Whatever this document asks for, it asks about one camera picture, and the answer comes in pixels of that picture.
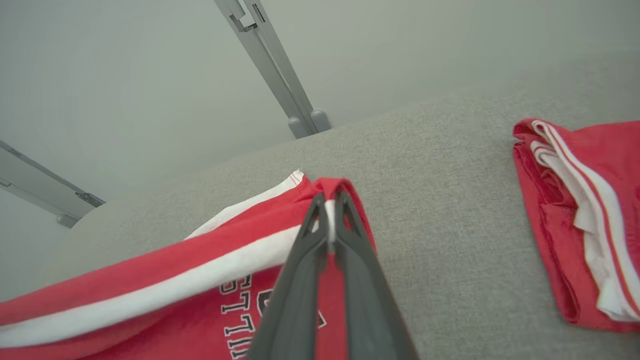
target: red fabric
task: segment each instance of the red fabric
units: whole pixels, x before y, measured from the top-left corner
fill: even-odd
[[[362,203],[348,180],[320,179],[311,184],[304,178],[292,190],[253,206],[207,234],[4,302],[0,304],[0,325],[110,299],[179,275],[259,238],[300,225],[315,194],[324,192],[327,199],[332,199],[337,190],[351,194],[374,245]],[[237,359],[248,349],[260,323],[259,300],[268,297],[259,295],[273,288],[279,270],[280,266],[263,270],[249,279],[239,279],[75,338],[0,349],[0,358]],[[345,359],[342,274],[331,255],[319,283],[318,308],[324,325],[317,331],[318,358]],[[247,294],[248,308],[229,307],[242,304]]]
[[[640,331],[640,324],[615,322],[596,308],[598,288],[584,259],[583,233],[573,226],[577,205],[562,180],[541,166],[531,151],[533,141],[547,143],[532,127],[539,119],[520,121],[513,135],[521,140],[513,157],[531,227],[563,318],[592,329]],[[636,271],[640,266],[640,122],[606,124],[571,132],[553,125],[583,164],[615,190],[622,208],[625,239]],[[634,306],[626,286],[627,300]]]

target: white trim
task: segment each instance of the white trim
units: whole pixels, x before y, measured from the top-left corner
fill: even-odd
[[[569,190],[571,196],[578,205],[578,209],[573,219],[573,225],[583,230],[584,257],[591,271],[598,290],[598,308],[609,314],[613,318],[616,311],[620,311],[620,301],[618,295],[621,289],[616,289],[615,281],[611,276],[613,268],[613,259],[611,253],[604,251],[600,246],[598,239],[602,238],[602,234],[598,234],[595,227],[595,214],[585,191],[573,176],[565,164],[558,158],[553,148],[549,146],[540,146],[540,143],[532,142],[531,149],[538,163],[553,170]]]
[[[324,202],[324,210],[326,211],[327,222],[329,225],[329,243],[335,241],[335,200],[326,200]]]
[[[302,182],[302,179],[304,177],[305,175],[302,173],[302,171],[296,170],[291,175],[289,175],[287,179],[285,179],[275,187],[270,188],[269,190],[261,194],[258,194],[252,197],[251,199],[247,199],[245,201],[239,202],[238,204],[234,204],[224,208],[216,216],[212,217],[209,221],[202,224],[198,229],[195,229],[195,231],[193,231],[189,236],[187,236],[185,240],[195,238],[196,236],[200,236],[202,234],[206,234],[209,231],[212,231],[213,229],[224,224],[225,222],[228,222],[232,218],[240,215],[244,211],[248,210],[250,207],[256,204],[259,204],[261,202],[267,201],[269,199],[273,199],[274,197],[277,197],[295,188]]]
[[[60,313],[0,326],[0,348],[52,343],[160,309],[225,282],[281,265],[300,225],[261,238],[157,284]]]
[[[596,194],[591,191],[591,188],[587,184],[586,180],[581,176],[580,172],[578,172],[576,168],[579,168],[593,183],[596,192],[602,200],[602,204],[607,210],[607,218],[609,220],[609,227],[611,229],[611,241],[614,246],[613,251],[615,251],[616,257],[618,258],[622,276],[626,280],[629,293],[631,294],[636,304],[638,304],[640,302],[640,279],[638,278],[638,274],[636,273],[633,263],[631,262],[631,258],[628,254],[627,243],[625,241],[624,234],[624,222],[616,192],[613,190],[611,185],[604,178],[602,178],[602,176],[591,170],[589,167],[585,166],[585,164],[583,164],[575,157],[575,155],[573,155],[567,144],[562,139],[562,136],[560,136],[556,129],[553,128],[553,126],[539,120],[532,123],[532,126],[536,130],[538,129],[538,125],[541,125],[544,128],[546,135],[545,138],[554,146],[554,148],[557,150],[558,157],[562,160],[565,167],[578,181],[578,183],[580,183],[581,188],[584,190],[584,193],[589,199],[589,203],[593,208],[593,214],[596,220],[596,228],[598,229],[597,240],[601,246],[601,249],[603,250],[602,253],[605,255],[605,259],[607,260],[607,274],[610,275],[611,279],[613,280],[613,284],[609,284],[608,282],[601,284],[601,296],[599,296],[598,298],[598,305],[601,305],[601,301],[602,305],[611,302],[610,299],[612,299],[612,297],[607,292],[607,289],[611,289],[611,286],[614,285],[616,292],[615,298],[618,299],[620,306],[613,306],[613,308],[602,310],[607,314],[616,313],[616,320],[619,320],[620,318],[626,318],[628,321],[640,320],[640,316],[636,314],[636,312],[631,308],[622,290],[621,282],[614,266],[613,258],[611,256],[612,249],[610,249],[609,243],[607,241],[607,233],[604,225],[604,212],[597,201]],[[592,257],[592,255],[592,253],[586,254],[586,258],[589,259]],[[594,275],[599,274],[598,271],[592,271],[592,273]]]

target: metal bracket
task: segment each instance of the metal bracket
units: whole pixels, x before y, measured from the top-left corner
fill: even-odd
[[[95,196],[92,193],[76,192],[76,195],[80,199],[83,199],[85,202],[88,202],[89,204],[91,204],[94,208],[97,208],[98,206],[104,204],[104,201],[102,199],[100,199],[99,197]]]
[[[244,0],[246,9],[255,21],[255,24],[245,26],[241,21],[246,15],[239,2],[242,0],[215,1],[280,103],[294,136],[301,138],[330,129],[326,114],[311,106],[262,3],[259,0]]]
[[[78,219],[67,214],[58,215],[58,217],[56,217],[56,221],[58,224],[68,227],[69,229],[78,223]]]
[[[6,190],[56,216],[67,214],[79,219],[104,203],[93,194],[90,201],[78,197],[86,191],[2,141],[0,176],[0,191]]]

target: folded red shorts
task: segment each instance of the folded red shorts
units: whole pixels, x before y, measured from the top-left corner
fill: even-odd
[[[640,331],[640,122],[513,130],[527,214],[563,318]]]
[[[244,357],[313,197],[333,209],[337,191],[349,192],[373,242],[348,180],[294,172],[185,241],[1,303],[0,359]],[[346,359],[344,283],[328,256],[317,358]]]

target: red stripe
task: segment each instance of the red stripe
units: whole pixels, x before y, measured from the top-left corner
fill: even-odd
[[[219,228],[189,241],[81,275],[0,304],[0,325],[58,313],[156,284],[219,258],[255,240],[300,225],[313,189],[307,181],[261,202]]]
[[[556,138],[556,136],[549,131],[551,137],[554,138],[554,140],[560,144],[560,141],[558,141],[558,139]],[[636,302],[634,301],[633,297],[631,296],[631,292],[629,292],[629,288],[627,286],[627,281],[625,280],[625,277],[622,273],[622,268],[620,267],[620,263],[618,261],[618,255],[616,253],[616,248],[613,245],[613,239],[612,239],[612,235],[611,235],[611,225],[609,224],[609,214],[607,212],[607,209],[604,206],[604,203],[602,202],[602,199],[600,198],[600,194],[598,193],[598,191],[595,188],[595,185],[591,182],[590,178],[583,173],[583,171],[576,166],[576,164],[573,163],[573,161],[566,155],[564,149],[561,146],[558,146],[560,148],[560,151],[563,153],[564,157],[567,159],[567,161],[569,161],[569,163],[572,165],[572,167],[580,173],[580,176],[582,176],[583,179],[585,179],[585,181],[587,182],[587,184],[589,185],[589,188],[591,189],[591,191],[595,194],[596,196],[596,200],[598,201],[598,204],[600,205],[600,209],[602,209],[602,212],[604,213],[604,225],[605,225],[605,232],[607,235],[607,243],[609,244],[609,248],[611,249],[611,254],[613,257],[613,264],[614,267],[616,268],[616,273],[618,274],[618,278],[620,279],[620,284],[622,287],[622,292],[625,294],[625,298],[627,299],[627,302],[631,305],[631,308],[636,312],[637,315],[640,315],[640,310],[638,310],[638,306],[636,304]]]

